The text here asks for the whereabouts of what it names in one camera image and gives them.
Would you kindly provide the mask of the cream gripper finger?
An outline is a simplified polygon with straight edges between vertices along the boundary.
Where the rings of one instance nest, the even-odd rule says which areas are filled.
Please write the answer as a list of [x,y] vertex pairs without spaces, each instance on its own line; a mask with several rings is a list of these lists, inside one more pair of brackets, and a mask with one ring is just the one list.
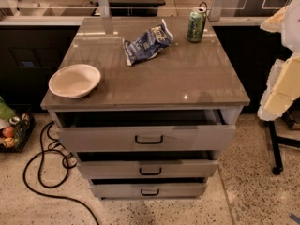
[[287,8],[288,6],[281,8],[273,16],[263,21],[260,25],[260,28],[270,33],[280,33]]
[[274,121],[300,98],[300,57],[277,59],[266,85],[257,114],[263,121]]

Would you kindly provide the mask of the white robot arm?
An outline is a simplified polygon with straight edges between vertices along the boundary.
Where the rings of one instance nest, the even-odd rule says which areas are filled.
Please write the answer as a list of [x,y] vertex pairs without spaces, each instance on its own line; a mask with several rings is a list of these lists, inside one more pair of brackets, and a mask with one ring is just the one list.
[[274,121],[300,98],[300,0],[292,0],[265,20],[260,28],[279,32],[281,44],[292,51],[290,58],[286,61],[277,59],[271,67],[257,111],[261,120]]

